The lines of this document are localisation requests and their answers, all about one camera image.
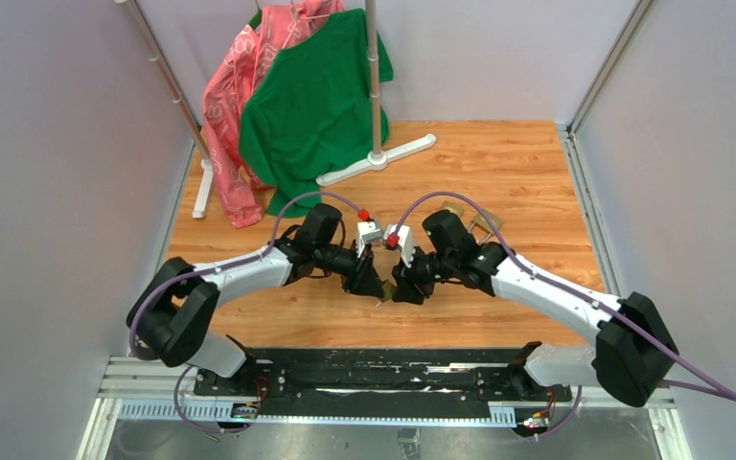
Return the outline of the brass padlock with steel shackle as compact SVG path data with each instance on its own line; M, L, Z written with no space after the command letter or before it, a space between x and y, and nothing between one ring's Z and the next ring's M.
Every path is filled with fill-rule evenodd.
M470 220L467 230L475 242L484 244L496 238L503 226L503 220L495 214L477 212Z

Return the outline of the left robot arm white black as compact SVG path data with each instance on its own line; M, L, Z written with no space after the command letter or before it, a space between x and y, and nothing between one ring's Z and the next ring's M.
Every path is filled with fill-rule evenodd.
M382 298L371 245L383 230L365 211L358 218L356 237L347 242L341 212L318 203L302 223L252 253L205 264L165 261L127 315L133 356L168 367L193 365L218 375L229 394L247 394L255 383L254 359L237 339L211 332L216 310L258 291L330 275L340 277L347 293Z

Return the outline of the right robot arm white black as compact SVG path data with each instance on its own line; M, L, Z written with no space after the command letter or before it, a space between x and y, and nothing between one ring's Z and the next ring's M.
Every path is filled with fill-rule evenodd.
M408 226L392 224L385 243L400 250L394 301L421 305L438 284L456 282L513 300L564 323L584 346L525 346L509 374L515 396L533 400L547 386L599 386L632 407L643 406L672 368L678 348L655 303L589 290L548 272L499 242L479 243L459 217L440 210L423 222L434 249L425 253Z

